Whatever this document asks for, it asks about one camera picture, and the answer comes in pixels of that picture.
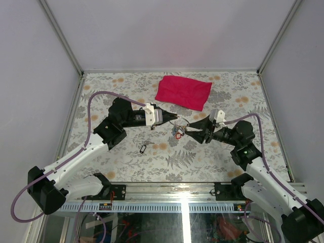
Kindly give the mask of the keyring with coloured tags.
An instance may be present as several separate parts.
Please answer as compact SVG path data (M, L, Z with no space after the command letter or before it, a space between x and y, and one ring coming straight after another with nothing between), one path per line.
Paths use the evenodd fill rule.
M169 121L169 123L173 126L172 135L176 140L179 140L185 135L187 128L189 127L189 121L179 115L177 115L176 118L185 121L184 125L179 125L176 122Z

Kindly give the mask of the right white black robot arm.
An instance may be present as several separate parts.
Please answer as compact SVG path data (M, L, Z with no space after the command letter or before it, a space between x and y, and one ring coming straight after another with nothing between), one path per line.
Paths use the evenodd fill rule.
M279 234L289 242L311 241L323 233L323 204L301 194L267 163L264 146L258 149L253 143L250 116L226 121L224 111L213 110L210 116L190 123L193 130L185 134L200 144L216 140L233 146L231 158L244 173L232 179L231 195L256 203L280 224Z

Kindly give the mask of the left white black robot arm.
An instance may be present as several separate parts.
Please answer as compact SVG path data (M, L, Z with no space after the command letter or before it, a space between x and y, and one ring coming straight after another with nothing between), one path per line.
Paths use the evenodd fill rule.
M109 200L113 190L102 173L74 181L71 178L88 162L118 145L127 136L126 128L155 127L177 118L153 103L134 110L130 99L117 97L108 116L88 133L83 144L43 169L35 166L29 170L31 186L27 192L46 215L56 212L70 199Z

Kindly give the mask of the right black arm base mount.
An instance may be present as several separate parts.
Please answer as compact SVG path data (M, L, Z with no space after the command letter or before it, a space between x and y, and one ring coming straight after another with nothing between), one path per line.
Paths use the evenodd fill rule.
M243 185L241 179L234 178L230 183L215 182L214 191L216 201L240 201L246 200L242 193L241 186Z

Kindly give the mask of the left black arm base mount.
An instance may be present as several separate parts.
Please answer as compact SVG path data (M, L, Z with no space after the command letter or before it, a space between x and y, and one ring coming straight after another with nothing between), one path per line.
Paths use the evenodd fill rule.
M103 189L98 195L90 195L88 200L121 201L126 199L127 186L124 184L112 184L109 188Z

